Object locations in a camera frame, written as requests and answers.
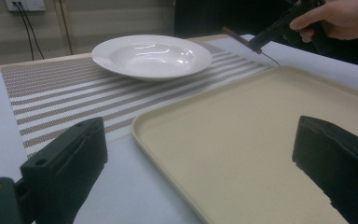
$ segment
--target wall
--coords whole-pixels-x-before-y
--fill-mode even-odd
[[[45,5],[46,11],[28,13],[45,58],[90,52],[118,36],[173,30],[172,0],[45,0]],[[34,56],[41,59],[35,45]],[[0,0],[0,64],[31,60],[20,14]]]
[[[227,26],[239,34],[255,35],[290,6],[284,0],[177,0],[174,34],[182,38],[216,35]]]
[[[39,47],[46,58],[64,56],[64,42],[52,1],[45,1],[47,10],[29,13]],[[36,59],[41,59],[37,51]],[[28,36],[19,13],[7,10],[5,0],[0,0],[0,64],[31,61]]]

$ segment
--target white table surface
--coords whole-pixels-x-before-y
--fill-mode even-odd
[[[276,66],[231,38],[209,41],[220,49]],[[358,90],[358,65],[269,43],[263,51],[291,65]],[[109,161],[80,209],[76,223],[201,223],[129,134],[108,145]],[[21,178],[26,161],[19,130],[0,74],[0,176]]]

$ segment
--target cable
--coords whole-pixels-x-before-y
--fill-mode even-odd
[[[20,5],[20,7],[21,7],[22,12],[23,12],[24,15],[25,15],[25,19],[27,19],[28,24],[30,25],[32,34],[33,34],[33,36],[34,36],[34,42],[35,42],[35,44],[36,44],[37,49],[39,50],[40,56],[42,56],[42,59],[45,59],[45,57],[43,56],[42,50],[40,50],[39,44],[37,43],[36,35],[34,34],[34,28],[32,27],[32,24],[31,24],[30,20],[28,19],[27,13],[25,12],[24,7],[22,6],[22,4],[19,4],[19,5]]]
[[[278,66],[281,66],[280,63],[278,63],[275,59],[269,57],[266,53],[262,53],[264,56],[268,57],[269,59],[271,59],[273,62],[275,62]]]
[[[20,15],[21,15],[21,18],[22,18],[22,21],[24,22],[24,25],[25,25],[25,29],[27,30],[27,35],[28,35],[28,42],[30,43],[30,48],[31,48],[31,54],[32,54],[32,61],[34,60],[34,50],[32,48],[32,42],[31,42],[31,37],[30,37],[30,31],[28,30],[28,25],[27,25],[27,22],[25,21],[24,19],[24,16],[22,15],[22,12],[20,10],[20,7],[18,5],[17,2],[13,2],[14,6],[16,6],[16,8],[19,10],[20,12]]]

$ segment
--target wall socket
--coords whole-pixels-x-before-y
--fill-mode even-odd
[[[44,0],[6,0],[9,11],[19,11],[14,3],[21,3],[25,11],[45,11]]]

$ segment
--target striped placemat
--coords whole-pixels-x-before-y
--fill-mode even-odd
[[[2,75],[28,157],[82,120],[103,117],[110,142],[131,133],[132,120],[146,110],[268,69],[202,46],[213,55],[206,70],[164,82],[114,74],[91,58],[5,67]]]

